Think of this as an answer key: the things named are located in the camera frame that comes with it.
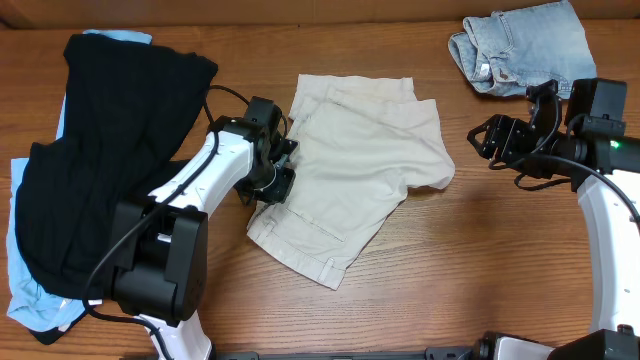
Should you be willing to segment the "black garment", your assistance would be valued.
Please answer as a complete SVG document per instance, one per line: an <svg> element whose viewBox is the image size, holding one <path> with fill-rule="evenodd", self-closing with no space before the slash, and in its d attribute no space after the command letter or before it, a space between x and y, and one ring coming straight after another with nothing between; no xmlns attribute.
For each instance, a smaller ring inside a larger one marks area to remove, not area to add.
<svg viewBox="0 0 640 360"><path fill-rule="evenodd" d="M99 300L92 271L117 203L166 181L217 65L146 40L89 32L69 39L62 134L34 143L17 192L19 250L50 294Z"/></svg>

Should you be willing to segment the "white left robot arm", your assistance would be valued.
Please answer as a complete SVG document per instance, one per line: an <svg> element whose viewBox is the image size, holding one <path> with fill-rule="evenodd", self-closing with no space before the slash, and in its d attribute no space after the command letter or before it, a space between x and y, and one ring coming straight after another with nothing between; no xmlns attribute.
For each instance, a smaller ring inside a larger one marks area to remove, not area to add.
<svg viewBox="0 0 640 360"><path fill-rule="evenodd" d="M275 126L222 116L169 181L116 208L105 294L143 322L160 359L212 359L197 309L206 290L208 222L226 194L281 203L297 149Z"/></svg>

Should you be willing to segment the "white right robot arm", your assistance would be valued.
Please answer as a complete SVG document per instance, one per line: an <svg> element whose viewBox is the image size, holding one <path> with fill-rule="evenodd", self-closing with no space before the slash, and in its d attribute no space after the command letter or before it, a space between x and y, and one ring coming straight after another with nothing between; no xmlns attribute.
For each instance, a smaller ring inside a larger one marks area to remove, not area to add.
<svg viewBox="0 0 640 360"><path fill-rule="evenodd" d="M534 190L568 183L587 225L593 279L588 335L559 347L486 333L466 359L639 359L639 141L625 134L627 85L574 82L561 105L550 80L526 90L531 118L496 114L467 139L492 170L536 179Z"/></svg>

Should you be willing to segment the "beige shorts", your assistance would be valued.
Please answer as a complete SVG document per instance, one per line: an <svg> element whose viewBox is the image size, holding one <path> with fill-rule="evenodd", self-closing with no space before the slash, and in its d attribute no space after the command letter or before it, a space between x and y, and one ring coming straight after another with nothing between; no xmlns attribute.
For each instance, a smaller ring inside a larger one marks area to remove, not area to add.
<svg viewBox="0 0 640 360"><path fill-rule="evenodd" d="M296 178L262 203L248 237L295 272L339 288L347 268L411 188L446 188L455 165L433 99L410 77L301 74L289 112Z"/></svg>

